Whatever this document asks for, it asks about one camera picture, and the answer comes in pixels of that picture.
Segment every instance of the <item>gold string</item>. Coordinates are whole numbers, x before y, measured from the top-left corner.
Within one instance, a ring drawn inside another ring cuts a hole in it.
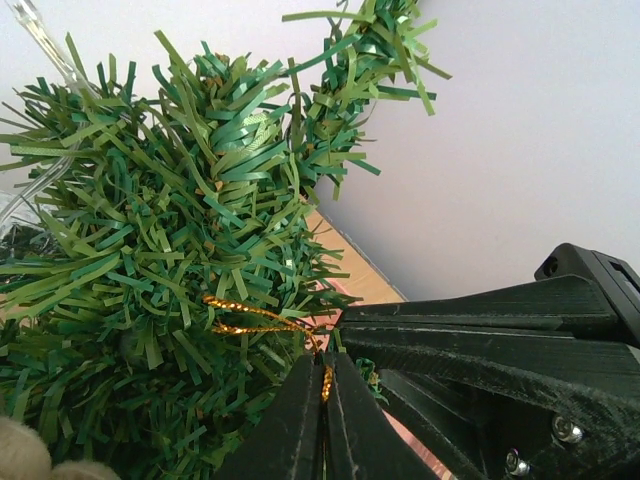
[[[329,401],[329,394],[331,393],[331,385],[333,384],[333,368],[326,366],[324,369],[324,380],[322,381],[322,402],[327,403]]]
[[[269,310],[265,310],[263,308],[258,307],[250,307],[248,305],[244,305],[239,302],[230,302],[228,300],[222,300],[215,295],[205,295],[202,297],[202,301],[207,305],[223,308],[226,310],[232,310],[236,312],[247,312],[247,313],[256,313],[258,315],[264,315],[266,317],[273,318],[284,325],[279,327],[231,327],[228,325],[224,325],[222,323],[218,323],[216,327],[214,327],[213,331],[217,333],[226,333],[230,335],[246,335],[248,333],[260,333],[260,332],[286,332],[286,331],[295,331],[302,332],[310,341],[313,347],[314,353],[318,353],[320,351],[320,345],[318,344],[318,340],[314,337],[315,331],[321,327],[324,327],[325,324],[320,324],[314,326],[312,329],[306,329],[297,323],[289,320],[288,318],[283,317],[282,315],[275,314],[270,312]]]

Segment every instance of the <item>clear wire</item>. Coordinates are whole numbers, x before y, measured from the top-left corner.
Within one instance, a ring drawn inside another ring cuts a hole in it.
[[[7,2],[7,4],[15,14],[18,22],[29,32],[47,57],[49,57],[49,60],[51,60],[58,71],[62,74],[67,86],[73,90],[74,93],[80,94],[80,92],[84,90],[92,97],[97,97],[95,90],[91,88],[87,79],[84,78],[84,76],[75,68],[73,62],[68,59],[63,50],[60,49],[53,41],[44,27],[40,12],[33,3],[30,0],[19,0]],[[84,126],[86,126],[86,124],[81,124],[79,128],[83,128]],[[79,148],[79,143],[72,147],[73,150],[77,150]],[[65,172],[71,167],[72,163],[72,157],[67,156],[60,158],[44,174],[40,175],[37,179],[31,182],[31,184],[25,187],[20,194],[13,198],[13,200],[9,202],[2,211],[0,211],[0,234],[8,227],[8,220],[16,209],[42,192],[53,182],[62,178]]]

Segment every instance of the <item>metal screw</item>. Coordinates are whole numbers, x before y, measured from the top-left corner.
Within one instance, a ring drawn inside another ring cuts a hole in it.
[[[584,436],[584,432],[579,426],[560,415],[554,415],[551,428],[556,438],[565,443],[578,443]]]
[[[509,450],[509,453],[507,453],[507,461],[505,462],[505,470],[509,475],[524,477],[529,474],[530,469],[529,464],[520,458],[515,448]]]

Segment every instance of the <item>white wall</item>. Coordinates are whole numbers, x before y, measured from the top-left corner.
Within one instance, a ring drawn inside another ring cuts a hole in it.
[[[109,52],[123,71],[137,60],[140,94],[155,89],[151,66],[166,64],[158,28],[185,57],[205,39],[230,56],[302,60],[319,52],[327,24],[281,25],[281,15],[333,4],[38,2],[56,38],[72,31],[85,67]],[[640,4],[427,0],[422,10],[440,19],[425,38],[434,63],[455,75],[424,76],[438,114],[427,118],[419,102],[379,104],[367,126],[378,142],[366,150],[383,175],[352,169],[341,201],[324,211],[411,299],[527,281],[563,241],[640,270]],[[4,5],[0,65],[3,101],[36,76],[59,79]],[[0,189],[15,181],[5,174]]]
[[[640,2],[427,0],[454,75],[378,105],[375,178],[324,211],[410,299],[532,280],[568,241],[640,271]]]

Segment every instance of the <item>artificial christmas tree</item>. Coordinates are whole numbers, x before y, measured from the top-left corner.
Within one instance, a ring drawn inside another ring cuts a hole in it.
[[[412,97],[432,113],[418,70],[446,74],[417,41],[435,23],[414,27],[415,0],[285,20],[318,16],[331,34],[302,64],[250,67],[203,43],[190,66],[158,32],[170,65],[153,69],[157,98],[136,97],[135,64],[120,81],[113,58],[97,86],[39,79],[19,94],[25,130],[0,140],[21,157],[13,166],[36,165],[46,188],[33,205],[56,248],[0,267],[20,276],[2,286],[3,305],[21,309],[0,330],[0,393],[54,462],[210,478],[304,352],[312,325],[301,319],[352,300],[328,282],[345,275],[327,260],[339,253],[307,225],[313,187],[327,176],[338,193],[348,163],[377,173],[352,151],[360,113]],[[67,44],[77,82],[86,72]],[[321,62],[310,97],[296,75]],[[416,90],[382,84],[398,73]],[[282,79],[292,102],[275,105]],[[273,328],[283,318],[297,327]]]

